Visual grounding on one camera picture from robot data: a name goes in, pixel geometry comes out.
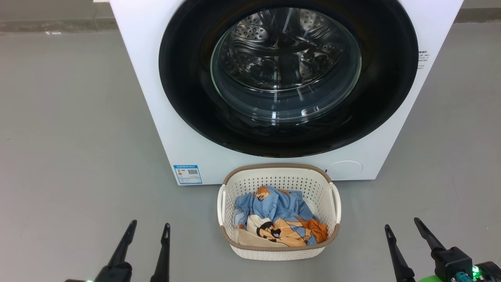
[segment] white washing machine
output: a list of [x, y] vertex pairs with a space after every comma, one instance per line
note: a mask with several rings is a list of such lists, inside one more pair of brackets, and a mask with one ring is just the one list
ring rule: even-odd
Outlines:
[[374, 179], [462, 0], [111, 0], [180, 185]]

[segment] gray tile baseboard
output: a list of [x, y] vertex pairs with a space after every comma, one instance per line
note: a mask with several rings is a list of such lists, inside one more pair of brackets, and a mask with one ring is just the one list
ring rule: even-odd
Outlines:
[[[460, 9], [454, 23], [501, 23], [501, 8]], [[0, 22], [0, 36], [15, 34], [68, 34], [117, 31], [114, 18]]]

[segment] laundry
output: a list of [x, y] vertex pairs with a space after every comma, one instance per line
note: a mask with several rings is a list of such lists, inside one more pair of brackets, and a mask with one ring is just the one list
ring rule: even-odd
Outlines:
[[327, 226], [311, 212], [302, 192], [270, 186], [237, 197], [233, 224], [244, 245], [295, 247], [327, 239]]

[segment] white plastic basket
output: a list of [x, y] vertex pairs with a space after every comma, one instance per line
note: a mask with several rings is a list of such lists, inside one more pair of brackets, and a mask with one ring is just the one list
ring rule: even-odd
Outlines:
[[[236, 242], [233, 212], [236, 198], [256, 192], [259, 186], [270, 185], [276, 189], [302, 191], [309, 200], [312, 212], [321, 223], [327, 225], [328, 238], [315, 245], [300, 247], [257, 247]], [[225, 178], [217, 196], [217, 219], [223, 236], [233, 251], [247, 259], [293, 260], [310, 258], [321, 253], [339, 231], [341, 199], [329, 176], [314, 166], [295, 164], [271, 164], [241, 167]]]

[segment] floor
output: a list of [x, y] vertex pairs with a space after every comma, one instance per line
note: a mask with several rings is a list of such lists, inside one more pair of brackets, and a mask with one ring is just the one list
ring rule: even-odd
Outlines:
[[416, 278], [434, 262], [413, 217], [474, 262], [501, 262], [501, 24], [456, 24], [374, 181], [338, 182], [343, 219], [319, 256], [239, 258], [216, 186], [176, 185], [118, 33], [0, 37], [0, 273], [93, 279], [132, 219], [132, 281], [163, 224], [171, 281], [392, 281], [390, 224]]

